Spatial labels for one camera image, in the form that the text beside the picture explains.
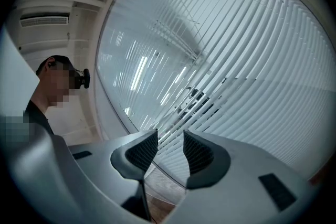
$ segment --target black rectangular slot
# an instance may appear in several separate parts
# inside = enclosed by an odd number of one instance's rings
[[[280,211],[292,205],[296,198],[274,174],[259,176],[259,180]]]
[[[81,152],[78,152],[78,153],[74,153],[73,157],[75,159],[82,159],[82,158],[85,158],[85,157],[90,156],[90,155],[92,155],[92,153],[89,152],[89,151],[81,151]]]

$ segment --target person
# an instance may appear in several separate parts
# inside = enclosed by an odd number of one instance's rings
[[[50,106],[63,102],[69,95],[69,90],[79,89],[80,86],[75,85],[75,77],[80,74],[68,57],[53,55],[40,64],[36,75],[40,82],[31,96],[25,116],[28,117],[30,123],[37,123],[49,134],[54,134],[45,113]]]

